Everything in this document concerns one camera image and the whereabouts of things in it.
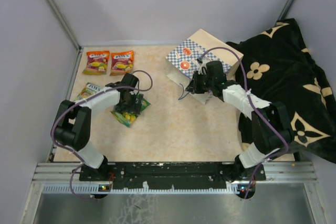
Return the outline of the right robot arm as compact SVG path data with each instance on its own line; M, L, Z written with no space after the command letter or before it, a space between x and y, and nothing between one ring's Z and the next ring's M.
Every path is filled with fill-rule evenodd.
M250 146L237 155L229 175L230 181L248 179L253 167L289 151L293 140L289 116L282 103L271 103L227 80L219 60L200 60L186 91L191 94L211 92L221 101L237 108L251 121Z

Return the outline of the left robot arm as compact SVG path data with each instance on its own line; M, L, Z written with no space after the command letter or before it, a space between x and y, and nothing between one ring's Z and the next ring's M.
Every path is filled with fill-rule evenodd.
M121 81L110 83L87 98L64 100L59 106L51 129L52 141L77 156L98 180L108 177L109 167L107 158L90 142L92 117L109 107L118 113L140 115L143 95L139 83L135 75L126 73Z

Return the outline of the orange candy bag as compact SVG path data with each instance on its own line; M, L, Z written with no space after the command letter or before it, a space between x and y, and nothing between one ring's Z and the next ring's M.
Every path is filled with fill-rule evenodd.
M110 51L89 51L87 55L87 64L83 70L83 74L103 75L107 73L107 65Z
M111 60L110 76L131 73L134 66L134 51L113 52Z

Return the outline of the blue checkered paper bag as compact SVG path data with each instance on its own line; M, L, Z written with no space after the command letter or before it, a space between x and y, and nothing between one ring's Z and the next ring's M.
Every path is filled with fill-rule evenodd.
M222 63L226 79L229 80L235 74L238 61L243 56L243 53L232 46L199 29L166 56L167 77L182 88L178 98L182 100L189 95L185 88L194 72L200 71L208 62L218 60Z

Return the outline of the green candy bag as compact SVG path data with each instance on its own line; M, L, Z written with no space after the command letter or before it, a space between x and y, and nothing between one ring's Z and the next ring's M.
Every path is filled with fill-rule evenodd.
M148 106L150 106L150 102L146 99L142 100L141 110L140 113L142 113ZM111 114L117 119L117 121L126 127L131 127L132 124L136 121L136 119L139 117L139 115L135 113L129 113L129 112L123 112L119 113L115 110L111 111Z
M101 91L102 87L96 84L87 82L87 84L82 88L79 94L75 97L75 101L86 99L99 91Z

